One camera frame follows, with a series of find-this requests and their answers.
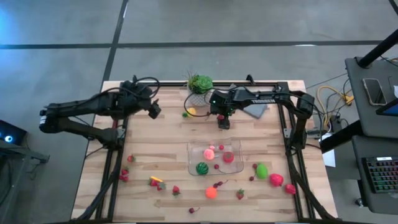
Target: yellow cable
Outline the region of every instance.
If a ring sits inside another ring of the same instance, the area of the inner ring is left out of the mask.
[[[317,101],[318,101],[319,105],[321,106],[321,109],[322,109],[323,114],[324,114],[324,115],[323,115],[323,118],[322,118],[322,121],[320,121],[320,122],[323,122],[323,127],[324,127],[324,128],[325,128],[325,127],[327,128],[328,123],[329,123],[329,115],[328,115],[328,113],[327,113],[327,111],[326,111],[326,108],[324,107],[323,103],[322,103],[321,100],[320,100],[320,91],[321,91],[322,89],[324,89],[324,88],[327,88],[327,89],[329,89],[329,90],[332,90],[332,91],[334,91],[335,93],[337,93],[337,94],[339,94],[339,95],[341,96],[341,97],[340,97],[340,100],[337,102],[335,108],[337,107],[338,103],[339,103],[342,99],[344,99],[344,100],[346,101],[347,104],[348,104],[348,103],[351,103],[352,100],[353,100],[353,96],[347,96],[347,93],[349,93],[351,90],[349,90],[348,92],[346,92],[346,95],[344,95],[344,94],[340,93],[340,91],[336,90],[335,88],[333,88],[333,87],[331,87],[331,86],[320,86],[320,87],[318,88],[318,90],[317,90]]]

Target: keyboard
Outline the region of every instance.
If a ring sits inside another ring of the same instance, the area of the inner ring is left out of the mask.
[[[373,193],[398,192],[398,157],[363,158]]]

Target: clear plastic container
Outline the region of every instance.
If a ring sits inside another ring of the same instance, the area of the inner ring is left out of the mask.
[[[223,150],[219,149],[220,144],[224,146]],[[209,161],[205,159],[203,153],[210,146],[215,147],[215,158]],[[188,143],[187,150],[188,171],[191,175],[200,175],[196,168],[200,162],[206,163],[209,167],[209,171],[206,175],[234,174],[243,170],[240,140],[233,138],[210,141],[192,140]],[[234,160],[232,162],[224,162],[223,155],[225,152],[232,152],[234,154]],[[219,166],[218,169],[214,168],[214,165],[216,164]]]

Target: concrete floor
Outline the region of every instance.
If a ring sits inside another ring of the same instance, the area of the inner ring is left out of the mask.
[[[121,5],[122,0],[3,0],[0,45],[111,43]],[[397,20],[387,0],[130,0],[119,42],[382,40],[397,28]],[[257,80],[300,79],[311,86],[345,73],[345,58],[373,47],[118,49],[109,79],[128,80],[136,74],[183,80],[186,70],[194,70],[215,80],[251,74]],[[0,50],[0,101],[9,105],[0,110],[0,119],[27,130],[30,147],[51,155],[35,180],[26,178],[15,223],[70,218],[87,141],[67,133],[41,133],[39,110],[99,92],[108,55],[109,49]],[[398,55],[397,47],[385,54],[393,55]],[[346,79],[324,84],[340,89]],[[314,95],[317,87],[308,92]],[[329,94],[325,91],[323,100]],[[355,104],[340,112],[349,122],[358,118]],[[397,220],[353,205],[359,196],[355,181],[330,177],[330,183],[340,218]]]

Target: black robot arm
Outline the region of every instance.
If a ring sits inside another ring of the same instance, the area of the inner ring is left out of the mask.
[[[298,98],[294,105],[291,96]],[[278,103],[284,105],[297,117],[297,124],[290,135],[289,145],[292,149],[303,149],[307,140],[305,125],[312,115],[314,97],[302,91],[290,91],[286,83],[278,83],[272,91],[250,91],[241,86],[222,92],[215,90],[210,98],[210,113],[219,114],[218,127],[229,129],[229,117],[236,110],[253,104]]]
[[[40,130],[45,133],[66,131],[78,134],[87,139],[97,139],[104,147],[110,148],[118,144],[118,130],[115,128],[98,129],[71,121],[69,117],[84,114],[110,116],[113,119],[124,119],[140,110],[149,111],[153,119],[161,109],[157,101],[152,102],[157,90],[152,91],[147,85],[133,81],[125,81],[120,87],[110,88],[87,100],[67,103],[51,103],[40,111]]]

